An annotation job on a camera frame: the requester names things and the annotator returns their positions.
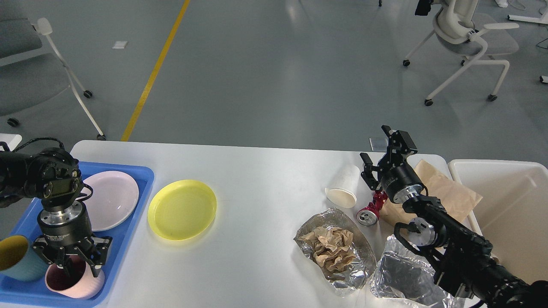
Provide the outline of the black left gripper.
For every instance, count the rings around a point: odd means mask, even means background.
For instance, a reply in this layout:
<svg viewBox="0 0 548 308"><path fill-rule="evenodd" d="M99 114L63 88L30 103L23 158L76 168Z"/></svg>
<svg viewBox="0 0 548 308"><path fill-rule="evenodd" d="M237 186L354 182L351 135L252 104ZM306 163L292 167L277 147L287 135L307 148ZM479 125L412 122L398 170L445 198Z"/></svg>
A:
<svg viewBox="0 0 548 308"><path fill-rule="evenodd" d="M41 230L33 242L34 252L47 264L56 265L71 278L71 259L78 255L88 263L94 278L106 264L112 237L98 237L92 226L86 205L74 201L71 205L41 201L43 210L37 222Z"/></svg>

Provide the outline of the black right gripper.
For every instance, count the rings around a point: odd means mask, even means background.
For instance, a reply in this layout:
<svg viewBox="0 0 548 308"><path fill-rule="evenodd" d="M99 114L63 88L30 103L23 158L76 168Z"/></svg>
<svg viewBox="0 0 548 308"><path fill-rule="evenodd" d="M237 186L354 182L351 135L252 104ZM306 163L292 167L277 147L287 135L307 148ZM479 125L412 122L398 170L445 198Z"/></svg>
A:
<svg viewBox="0 0 548 308"><path fill-rule="evenodd" d="M362 179L371 190L382 190L395 204L417 197L425 186L407 164L407 158L417 154L418 148L407 131L392 130L388 125L381 126L388 139L386 154L381 165L375 166L366 152L360 153L363 161Z"/></svg>

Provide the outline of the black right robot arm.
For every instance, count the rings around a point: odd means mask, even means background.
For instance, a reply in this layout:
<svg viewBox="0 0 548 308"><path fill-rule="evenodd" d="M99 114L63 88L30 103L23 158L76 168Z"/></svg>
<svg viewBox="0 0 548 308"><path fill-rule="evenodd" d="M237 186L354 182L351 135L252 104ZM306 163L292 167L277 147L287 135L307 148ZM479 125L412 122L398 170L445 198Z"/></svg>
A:
<svg viewBox="0 0 548 308"><path fill-rule="evenodd" d="M361 177L372 190L382 190L417 218L395 224L394 234L405 248L424 257L433 267L433 282L452 296L478 298L475 307L545 308L547 282L527 284L491 257L492 244L452 218L439 198L423 195L426 186L407 158L418 152L406 131L383 125L386 154L374 165L361 153Z"/></svg>

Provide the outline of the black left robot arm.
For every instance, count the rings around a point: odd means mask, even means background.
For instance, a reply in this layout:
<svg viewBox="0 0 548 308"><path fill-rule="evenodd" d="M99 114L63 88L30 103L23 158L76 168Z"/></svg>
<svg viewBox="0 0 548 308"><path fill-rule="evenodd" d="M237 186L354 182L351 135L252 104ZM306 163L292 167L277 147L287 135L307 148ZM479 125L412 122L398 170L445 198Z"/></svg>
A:
<svg viewBox="0 0 548 308"><path fill-rule="evenodd" d="M31 247L48 265L57 265L67 275L75 271L70 257L76 255L90 267L97 278L106 264L112 237L98 237L85 205L90 195L84 188L79 161L73 158L63 144L46 148L38 154L22 154L10 150L1 142L1 207L23 198L37 198L42 211L37 217L41 230Z"/></svg>

